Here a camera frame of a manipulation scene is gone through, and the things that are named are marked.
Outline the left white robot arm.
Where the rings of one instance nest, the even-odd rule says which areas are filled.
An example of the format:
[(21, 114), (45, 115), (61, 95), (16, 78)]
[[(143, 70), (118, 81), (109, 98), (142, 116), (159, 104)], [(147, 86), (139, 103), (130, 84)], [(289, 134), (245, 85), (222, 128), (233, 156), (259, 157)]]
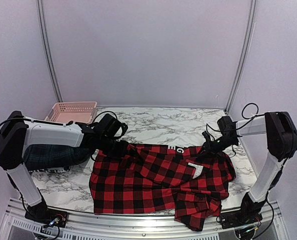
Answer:
[(121, 140), (128, 130), (110, 111), (98, 122), (67, 123), (37, 120), (14, 111), (0, 123), (0, 167), (21, 193), (31, 213), (40, 222), (52, 218), (42, 204), (43, 196), (30, 172), (79, 165), (97, 150), (114, 157), (125, 155), (128, 142)]

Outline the dark green plaid garment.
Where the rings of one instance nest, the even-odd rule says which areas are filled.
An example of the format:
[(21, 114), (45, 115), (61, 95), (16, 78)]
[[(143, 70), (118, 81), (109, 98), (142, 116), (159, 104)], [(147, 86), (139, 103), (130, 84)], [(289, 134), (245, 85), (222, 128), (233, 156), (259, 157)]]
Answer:
[(24, 152), (27, 170), (39, 170), (79, 165), (90, 157), (90, 150), (65, 145), (35, 144)]

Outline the red black plaid garment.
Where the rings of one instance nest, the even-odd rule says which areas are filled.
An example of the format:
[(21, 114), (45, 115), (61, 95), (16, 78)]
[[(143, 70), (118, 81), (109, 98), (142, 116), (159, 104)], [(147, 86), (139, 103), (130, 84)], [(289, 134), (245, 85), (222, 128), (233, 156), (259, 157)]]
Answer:
[(176, 221), (200, 232), (206, 218), (220, 215), (235, 178), (224, 152), (133, 143), (122, 157), (97, 153), (89, 188), (95, 214), (174, 210)]

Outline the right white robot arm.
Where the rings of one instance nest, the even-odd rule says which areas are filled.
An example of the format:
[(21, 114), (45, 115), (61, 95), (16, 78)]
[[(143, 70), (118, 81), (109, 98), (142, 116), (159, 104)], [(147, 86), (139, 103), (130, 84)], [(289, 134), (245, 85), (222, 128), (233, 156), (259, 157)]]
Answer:
[(217, 121), (220, 137), (212, 139), (205, 130), (203, 150), (214, 154), (223, 152), (232, 145), (238, 145), (242, 137), (263, 135), (266, 142), (266, 160), (254, 185), (246, 194), (251, 204), (266, 200), (267, 193), (277, 184), (283, 167), (297, 151), (297, 128), (287, 111), (270, 111), (248, 119), (234, 121), (223, 116)]

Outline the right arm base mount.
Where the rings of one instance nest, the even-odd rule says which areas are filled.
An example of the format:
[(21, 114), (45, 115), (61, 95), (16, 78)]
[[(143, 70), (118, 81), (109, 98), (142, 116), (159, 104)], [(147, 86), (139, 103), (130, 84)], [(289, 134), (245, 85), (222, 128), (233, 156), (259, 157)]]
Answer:
[(253, 201), (247, 192), (242, 199), (239, 210), (221, 213), (216, 221), (221, 224), (223, 229), (258, 223), (263, 219), (261, 210), (265, 203), (266, 198), (263, 201)]

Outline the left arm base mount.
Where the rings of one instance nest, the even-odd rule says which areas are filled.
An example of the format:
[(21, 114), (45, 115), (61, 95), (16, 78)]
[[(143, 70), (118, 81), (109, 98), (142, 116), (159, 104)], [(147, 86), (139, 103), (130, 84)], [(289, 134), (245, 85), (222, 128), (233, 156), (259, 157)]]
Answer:
[(26, 219), (44, 224), (44, 228), (53, 226), (64, 228), (66, 226), (68, 213), (66, 211), (49, 208), (43, 197), (41, 202), (34, 206), (25, 203), (23, 197), (20, 199), (25, 210), (24, 217)]

